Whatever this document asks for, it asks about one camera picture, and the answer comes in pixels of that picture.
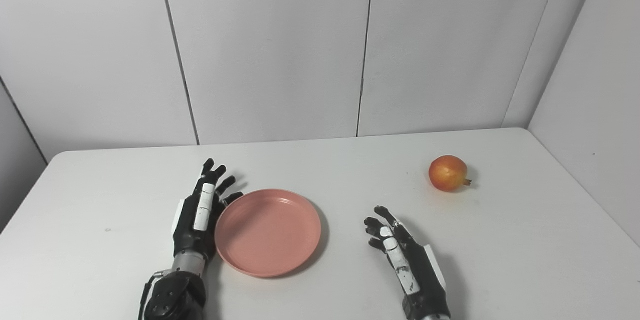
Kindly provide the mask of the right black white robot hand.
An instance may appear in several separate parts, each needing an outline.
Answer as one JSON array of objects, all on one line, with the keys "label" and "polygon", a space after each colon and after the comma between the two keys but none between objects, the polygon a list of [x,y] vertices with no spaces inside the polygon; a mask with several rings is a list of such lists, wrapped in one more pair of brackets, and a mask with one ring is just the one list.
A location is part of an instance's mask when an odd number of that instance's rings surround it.
[{"label": "right black white robot hand", "polygon": [[421,245],[385,206],[375,206],[375,217],[364,220],[368,244],[387,257],[402,287],[402,308],[407,319],[451,319],[447,284],[430,245]]}]

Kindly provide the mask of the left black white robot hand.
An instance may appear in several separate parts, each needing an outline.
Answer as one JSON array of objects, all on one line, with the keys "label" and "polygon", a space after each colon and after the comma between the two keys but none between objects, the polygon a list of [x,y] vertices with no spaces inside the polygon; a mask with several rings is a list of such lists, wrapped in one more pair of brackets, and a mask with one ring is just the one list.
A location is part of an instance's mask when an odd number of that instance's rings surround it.
[{"label": "left black white robot hand", "polygon": [[215,231],[222,213],[242,192],[226,195],[237,179],[224,178],[225,165],[215,167],[213,158],[203,164],[201,175],[192,194],[183,200],[182,210],[173,231],[173,255],[193,251],[209,260],[217,251]]}]

